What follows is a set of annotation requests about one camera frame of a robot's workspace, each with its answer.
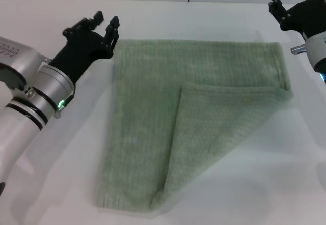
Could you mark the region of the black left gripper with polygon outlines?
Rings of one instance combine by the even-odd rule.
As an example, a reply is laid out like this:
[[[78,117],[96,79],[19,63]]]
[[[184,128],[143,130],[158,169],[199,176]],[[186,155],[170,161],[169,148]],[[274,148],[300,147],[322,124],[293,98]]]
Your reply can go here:
[[[113,57],[119,39],[119,18],[112,18],[105,29],[105,36],[93,31],[103,21],[103,13],[97,11],[92,18],[65,29],[63,35],[67,38],[67,43],[49,64],[76,83],[95,60]]]

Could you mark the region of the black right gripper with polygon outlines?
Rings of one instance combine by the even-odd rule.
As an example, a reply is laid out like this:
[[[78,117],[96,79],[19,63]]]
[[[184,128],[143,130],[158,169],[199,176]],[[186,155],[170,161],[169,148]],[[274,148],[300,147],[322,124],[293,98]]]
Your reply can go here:
[[[268,3],[270,14],[283,31],[297,31],[307,41],[326,32],[326,0],[306,0],[286,10],[281,0]]]

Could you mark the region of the green terry towel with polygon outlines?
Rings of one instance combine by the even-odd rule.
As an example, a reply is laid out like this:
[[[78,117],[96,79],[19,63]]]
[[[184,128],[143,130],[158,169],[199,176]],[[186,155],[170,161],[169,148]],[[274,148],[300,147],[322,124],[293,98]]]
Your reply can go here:
[[[122,40],[97,206],[157,209],[292,98],[277,42]]]

